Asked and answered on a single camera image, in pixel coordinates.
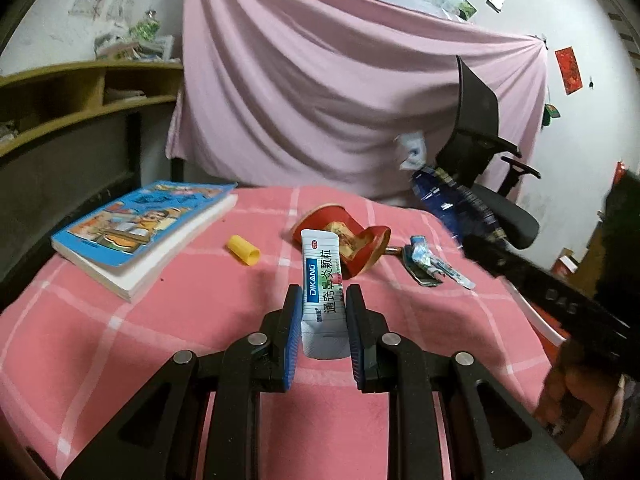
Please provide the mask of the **person's right hand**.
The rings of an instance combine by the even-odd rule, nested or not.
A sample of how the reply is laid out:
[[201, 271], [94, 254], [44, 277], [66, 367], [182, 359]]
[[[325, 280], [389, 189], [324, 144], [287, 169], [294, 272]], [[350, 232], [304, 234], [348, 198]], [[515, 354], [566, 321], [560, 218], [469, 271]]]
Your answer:
[[576, 464], [584, 464], [613, 439], [622, 418], [625, 389], [623, 374], [593, 366], [590, 354], [567, 339], [544, 380], [534, 419], [542, 426], [557, 425], [568, 419], [563, 400], [570, 396], [578, 401], [586, 416], [564, 451]]

